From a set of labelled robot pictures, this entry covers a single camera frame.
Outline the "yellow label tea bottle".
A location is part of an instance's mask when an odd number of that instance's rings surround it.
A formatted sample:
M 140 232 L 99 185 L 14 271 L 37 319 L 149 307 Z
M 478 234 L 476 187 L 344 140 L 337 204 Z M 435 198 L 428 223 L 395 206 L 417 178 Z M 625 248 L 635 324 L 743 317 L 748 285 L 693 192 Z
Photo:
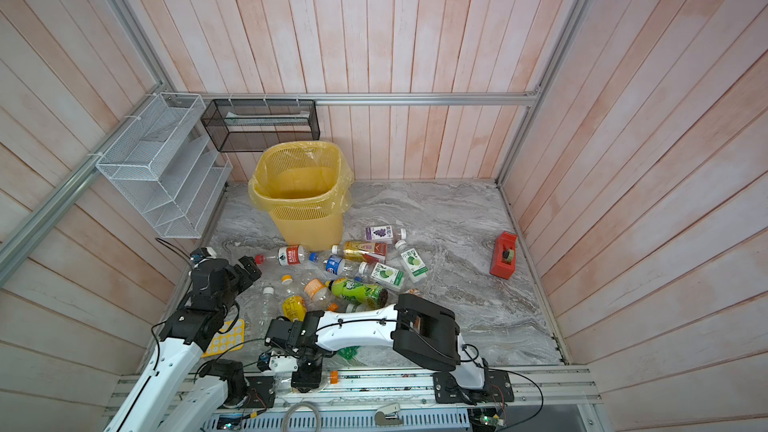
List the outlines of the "yellow label tea bottle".
M 307 312 L 303 288 L 299 281 L 291 275 L 281 278 L 283 315 L 291 321 L 303 321 Z

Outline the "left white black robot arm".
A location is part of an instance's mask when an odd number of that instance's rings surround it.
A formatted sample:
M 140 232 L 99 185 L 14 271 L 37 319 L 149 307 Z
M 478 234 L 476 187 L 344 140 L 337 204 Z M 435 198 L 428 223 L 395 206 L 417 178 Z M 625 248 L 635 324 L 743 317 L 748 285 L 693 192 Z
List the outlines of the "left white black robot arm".
M 224 330 L 237 296 L 259 280 L 261 271 L 248 256 L 235 265 L 207 257 L 190 275 L 190 293 L 161 323 L 155 351 L 107 431 L 198 431 L 217 409 L 237 409 L 249 399 L 243 364 L 216 359 L 203 365 L 182 403 L 168 410 L 214 336 Z

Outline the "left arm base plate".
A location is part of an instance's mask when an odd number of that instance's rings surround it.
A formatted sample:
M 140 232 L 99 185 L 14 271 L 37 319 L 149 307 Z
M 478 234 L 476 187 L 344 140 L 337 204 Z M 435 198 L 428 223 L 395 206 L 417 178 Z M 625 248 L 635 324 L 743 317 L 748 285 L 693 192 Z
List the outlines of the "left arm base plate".
M 226 409 L 269 409 L 274 406 L 276 381 L 273 376 L 253 375 L 228 378 L 222 407 Z

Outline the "orange label clear bottle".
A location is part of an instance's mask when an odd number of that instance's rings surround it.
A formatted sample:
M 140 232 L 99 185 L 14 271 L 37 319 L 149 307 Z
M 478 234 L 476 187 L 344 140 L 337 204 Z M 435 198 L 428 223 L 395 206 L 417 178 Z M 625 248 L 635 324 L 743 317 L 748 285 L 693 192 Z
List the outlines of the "orange label clear bottle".
M 307 297 L 309 311 L 336 312 L 339 309 L 331 290 L 317 278 L 307 283 L 304 294 Z

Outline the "red label water bottle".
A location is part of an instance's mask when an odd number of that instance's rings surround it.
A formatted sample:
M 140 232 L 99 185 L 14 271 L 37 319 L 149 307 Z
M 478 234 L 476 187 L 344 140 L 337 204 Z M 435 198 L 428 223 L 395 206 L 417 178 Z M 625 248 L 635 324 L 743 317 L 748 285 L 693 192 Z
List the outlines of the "red label water bottle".
M 310 252 L 303 245 L 282 246 L 275 250 L 258 254 L 253 257 L 257 265 L 266 263 L 277 264 L 279 266 L 294 266 L 306 262 L 309 259 Z

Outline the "green soda bottle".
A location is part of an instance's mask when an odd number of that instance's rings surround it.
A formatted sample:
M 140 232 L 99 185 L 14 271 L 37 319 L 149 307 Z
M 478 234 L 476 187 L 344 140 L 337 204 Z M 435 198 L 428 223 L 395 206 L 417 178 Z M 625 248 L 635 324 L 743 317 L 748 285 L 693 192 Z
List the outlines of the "green soda bottle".
M 353 362 L 356 360 L 360 347 L 350 346 L 340 349 L 337 355 L 347 362 Z

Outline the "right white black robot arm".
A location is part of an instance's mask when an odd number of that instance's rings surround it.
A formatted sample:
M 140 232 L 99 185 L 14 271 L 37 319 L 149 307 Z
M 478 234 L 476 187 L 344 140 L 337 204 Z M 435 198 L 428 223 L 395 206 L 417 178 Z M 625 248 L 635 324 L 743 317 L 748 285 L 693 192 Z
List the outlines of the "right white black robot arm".
M 385 347 L 415 365 L 451 375 L 466 391 L 486 389 L 488 366 L 461 335 L 451 310 L 402 294 L 395 304 L 354 313 L 312 311 L 302 321 L 274 319 L 264 343 L 296 360 L 291 386 L 309 392 L 322 383 L 323 359 L 348 347 Z

